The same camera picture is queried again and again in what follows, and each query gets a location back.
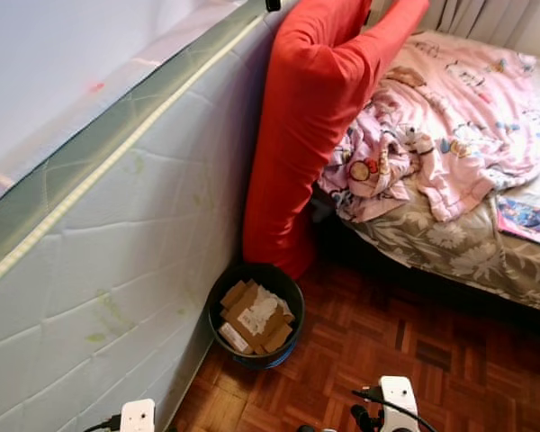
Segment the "pink blanket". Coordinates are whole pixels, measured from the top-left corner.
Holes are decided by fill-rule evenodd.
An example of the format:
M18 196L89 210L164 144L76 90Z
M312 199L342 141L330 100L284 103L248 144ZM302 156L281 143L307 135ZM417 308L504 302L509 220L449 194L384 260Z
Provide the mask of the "pink blanket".
M416 173L436 219L450 221L493 189L532 180L540 174L529 100L535 63L432 32L412 36L319 186L341 217L368 221L406 203L402 178Z

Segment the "gray floral bedspread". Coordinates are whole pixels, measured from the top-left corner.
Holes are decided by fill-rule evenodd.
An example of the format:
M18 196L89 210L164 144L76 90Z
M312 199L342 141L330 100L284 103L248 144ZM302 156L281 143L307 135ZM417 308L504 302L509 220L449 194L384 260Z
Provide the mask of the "gray floral bedspread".
M540 112L540 60L534 75ZM439 223L414 178L405 184L410 202L382 217L346 222L388 257L540 310L540 245L497 230L493 193L456 221ZM540 176L504 193L540 207Z

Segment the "wooden parquet floor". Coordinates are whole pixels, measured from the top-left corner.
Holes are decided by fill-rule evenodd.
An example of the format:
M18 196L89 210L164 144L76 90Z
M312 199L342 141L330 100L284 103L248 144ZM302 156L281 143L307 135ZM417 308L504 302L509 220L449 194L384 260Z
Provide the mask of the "wooden parquet floor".
M386 374L410 378L420 415L438 431L540 432L534 332L328 261L299 282L307 316L291 357L254 372L213 345L173 428L356 431L350 407L360 400L350 390Z

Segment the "book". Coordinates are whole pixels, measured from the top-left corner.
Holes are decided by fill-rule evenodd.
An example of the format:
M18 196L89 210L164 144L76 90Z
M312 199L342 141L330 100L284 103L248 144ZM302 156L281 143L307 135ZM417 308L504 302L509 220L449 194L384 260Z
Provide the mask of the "book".
M498 230L540 244L540 209L499 196Z

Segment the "red pillow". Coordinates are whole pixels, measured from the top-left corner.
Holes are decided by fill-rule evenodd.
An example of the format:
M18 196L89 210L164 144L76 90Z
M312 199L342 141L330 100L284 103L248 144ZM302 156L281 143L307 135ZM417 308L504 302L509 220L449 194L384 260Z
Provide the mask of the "red pillow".
M276 35L247 197L247 261L296 278L315 256L303 211L311 186L428 9L428 0L396 0L359 34L370 4L301 0Z

